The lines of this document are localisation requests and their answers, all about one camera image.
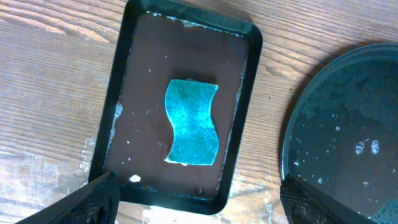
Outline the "green yellow sponge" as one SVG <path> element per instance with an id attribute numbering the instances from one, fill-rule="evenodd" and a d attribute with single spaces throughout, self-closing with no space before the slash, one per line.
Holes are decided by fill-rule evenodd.
<path id="1" fill-rule="evenodd" d="M 218 85 L 171 80 L 165 92 L 165 112 L 174 139 L 165 162 L 184 166 L 211 166 L 219 150 L 219 138 L 211 117 Z"/>

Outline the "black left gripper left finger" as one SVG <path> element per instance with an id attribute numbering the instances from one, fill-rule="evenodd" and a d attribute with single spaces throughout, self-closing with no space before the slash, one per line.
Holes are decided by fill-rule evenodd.
<path id="1" fill-rule="evenodd" d="M 17 224 L 114 223 L 120 197 L 116 173 L 107 172 Z"/>

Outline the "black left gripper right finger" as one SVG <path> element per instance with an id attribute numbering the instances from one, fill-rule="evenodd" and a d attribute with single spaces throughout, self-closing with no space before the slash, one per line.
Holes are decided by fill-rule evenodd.
<path id="1" fill-rule="evenodd" d="M 352 211 L 301 178 L 286 175 L 280 186 L 280 201 L 292 224 L 355 224 L 373 221 Z"/>

